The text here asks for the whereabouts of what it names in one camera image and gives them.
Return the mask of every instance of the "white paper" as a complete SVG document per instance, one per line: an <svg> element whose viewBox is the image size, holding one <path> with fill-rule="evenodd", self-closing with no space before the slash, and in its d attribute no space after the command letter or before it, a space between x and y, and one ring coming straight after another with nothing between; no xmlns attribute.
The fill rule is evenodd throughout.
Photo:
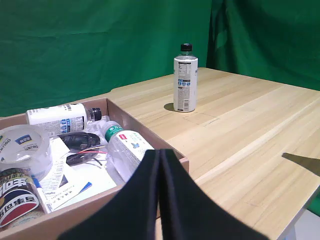
<svg viewBox="0 0 320 240"><path fill-rule="evenodd" d="M76 172L77 176L84 177L87 181L89 181L92 184L92 186L90 186L85 191L79 193L78 195L76 195L75 197L58 207L56 210L80 202L84 199L90 198L94 195L97 195L117 186L105 169L104 164L106 163L106 155L99 153L95 156L95 158L101 161L103 166L101 166L95 160L90 160L85 163L72 166L72 169Z"/></svg>
<svg viewBox="0 0 320 240"><path fill-rule="evenodd" d="M76 173L66 163L63 164L63 175L61 186L58 189L44 192L54 210L78 195L88 184L85 177Z"/></svg>
<svg viewBox="0 0 320 240"><path fill-rule="evenodd" d="M64 163L67 160L66 154L69 148L61 140L60 137L53 137L50 139L52 168L49 173L40 181L44 192L55 191L64 175Z"/></svg>

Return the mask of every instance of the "green curtain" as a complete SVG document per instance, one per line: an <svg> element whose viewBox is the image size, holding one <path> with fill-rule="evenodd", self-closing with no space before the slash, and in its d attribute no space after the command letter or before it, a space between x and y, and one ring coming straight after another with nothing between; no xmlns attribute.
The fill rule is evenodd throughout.
<svg viewBox="0 0 320 240"><path fill-rule="evenodd" d="M180 44L206 66L211 0L0 1L0 116L173 73Z"/></svg>
<svg viewBox="0 0 320 240"><path fill-rule="evenodd" d="M320 90L320 1L212 0L207 66Z"/></svg>

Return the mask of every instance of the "tape roll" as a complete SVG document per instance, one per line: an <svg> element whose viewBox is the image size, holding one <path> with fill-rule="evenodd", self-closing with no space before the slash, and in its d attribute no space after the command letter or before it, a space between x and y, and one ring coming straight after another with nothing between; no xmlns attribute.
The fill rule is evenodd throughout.
<svg viewBox="0 0 320 240"><path fill-rule="evenodd" d="M0 171L25 169L39 181L52 167L48 133L34 125L15 125L0 130Z"/></svg>

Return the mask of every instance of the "white bottle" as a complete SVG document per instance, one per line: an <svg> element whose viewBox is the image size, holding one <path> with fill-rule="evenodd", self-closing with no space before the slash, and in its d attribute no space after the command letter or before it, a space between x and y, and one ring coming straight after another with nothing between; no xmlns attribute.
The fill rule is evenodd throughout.
<svg viewBox="0 0 320 240"><path fill-rule="evenodd" d="M82 131L102 117L100 108L86 109L81 103L31 109L25 115L28 124L44 129L49 137Z"/></svg>
<svg viewBox="0 0 320 240"><path fill-rule="evenodd" d="M173 108L179 112L192 112L197 103L198 58L192 55L192 44L181 44L181 54L173 64Z"/></svg>
<svg viewBox="0 0 320 240"><path fill-rule="evenodd" d="M123 130L115 121L108 121L101 132L108 142L107 152L112 156L115 169L127 182L144 158L146 150L154 148L138 132Z"/></svg>

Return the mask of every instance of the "wooden table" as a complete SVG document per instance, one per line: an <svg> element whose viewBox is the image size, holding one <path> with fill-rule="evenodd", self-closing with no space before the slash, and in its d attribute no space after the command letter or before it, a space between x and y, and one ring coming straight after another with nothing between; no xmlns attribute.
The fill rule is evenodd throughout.
<svg viewBox="0 0 320 240"><path fill-rule="evenodd" d="M104 96L187 156L212 200L271 239L285 236L319 188L319 91L200 68L194 112L173 111L172 75ZM284 152L312 158L300 164L316 174Z"/></svg>

